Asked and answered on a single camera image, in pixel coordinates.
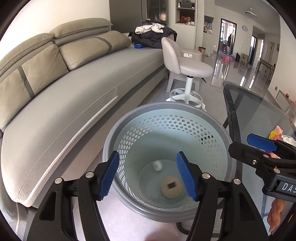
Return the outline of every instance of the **gray bucket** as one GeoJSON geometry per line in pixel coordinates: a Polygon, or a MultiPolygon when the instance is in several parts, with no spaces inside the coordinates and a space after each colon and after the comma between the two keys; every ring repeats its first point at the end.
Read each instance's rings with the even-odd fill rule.
{"type": "Polygon", "coordinates": [[[177,102],[159,102],[138,107],[122,117],[111,129],[103,149],[103,162],[113,150],[120,164],[113,192],[134,212],[159,222],[194,219],[198,202],[184,192],[167,198],[162,181],[181,179],[176,155],[183,151],[189,162],[216,179],[231,181],[236,160],[230,157],[231,139],[221,124],[206,112],[177,102]],[[157,172],[153,162],[160,160],[157,172]]]}

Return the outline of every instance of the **metal screw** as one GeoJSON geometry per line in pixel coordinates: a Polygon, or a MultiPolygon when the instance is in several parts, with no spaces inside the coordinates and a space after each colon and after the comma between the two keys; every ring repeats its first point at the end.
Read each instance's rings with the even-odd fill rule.
{"type": "Polygon", "coordinates": [[[54,183],[55,184],[59,184],[59,183],[61,183],[62,182],[62,178],[60,178],[60,177],[58,177],[55,181],[54,181],[54,183]]]}
{"type": "Polygon", "coordinates": [[[241,184],[241,181],[240,181],[240,179],[234,179],[233,180],[233,182],[234,182],[234,184],[236,184],[236,185],[239,185],[239,184],[241,184]]]}
{"type": "Polygon", "coordinates": [[[274,168],[274,172],[277,173],[277,174],[281,173],[281,171],[279,169],[277,169],[277,168],[274,168]]]}
{"type": "Polygon", "coordinates": [[[87,172],[85,174],[86,178],[92,178],[94,176],[94,173],[93,172],[87,172]]]}
{"type": "Polygon", "coordinates": [[[205,172],[205,173],[202,174],[202,177],[204,179],[209,179],[211,177],[211,175],[205,172]]]}

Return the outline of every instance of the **black jacket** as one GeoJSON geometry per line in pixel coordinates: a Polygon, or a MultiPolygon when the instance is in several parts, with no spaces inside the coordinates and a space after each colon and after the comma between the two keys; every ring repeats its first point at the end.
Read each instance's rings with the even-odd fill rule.
{"type": "Polygon", "coordinates": [[[163,37],[169,37],[171,34],[174,35],[174,41],[176,42],[177,33],[174,30],[168,27],[164,27],[161,29],[163,30],[163,33],[156,33],[150,30],[143,34],[136,34],[135,32],[130,32],[128,36],[131,36],[132,44],[141,44],[156,49],[162,49],[161,39],[163,37]]]}

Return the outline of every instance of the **stool seat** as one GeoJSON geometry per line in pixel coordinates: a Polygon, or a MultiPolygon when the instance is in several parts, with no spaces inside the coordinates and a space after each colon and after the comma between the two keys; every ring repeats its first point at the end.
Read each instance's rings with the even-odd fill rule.
{"type": "Polygon", "coordinates": [[[178,57],[181,74],[197,78],[206,78],[213,74],[213,68],[201,61],[191,58],[178,57]]]}

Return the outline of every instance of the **yellow object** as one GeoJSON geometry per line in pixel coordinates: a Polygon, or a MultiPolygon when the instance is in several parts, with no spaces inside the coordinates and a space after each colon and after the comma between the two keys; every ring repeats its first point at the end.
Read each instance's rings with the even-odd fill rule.
{"type": "Polygon", "coordinates": [[[270,132],[269,139],[272,140],[276,135],[277,133],[275,131],[270,132]]]}

